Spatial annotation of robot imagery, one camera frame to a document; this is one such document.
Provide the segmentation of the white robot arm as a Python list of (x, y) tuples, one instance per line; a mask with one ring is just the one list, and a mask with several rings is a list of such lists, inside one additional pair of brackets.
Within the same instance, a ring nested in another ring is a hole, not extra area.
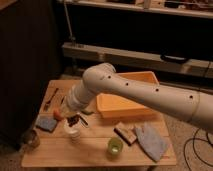
[(213, 134), (213, 95), (126, 79), (110, 63), (84, 71), (59, 108), (62, 117), (75, 116), (100, 93), (127, 98)]

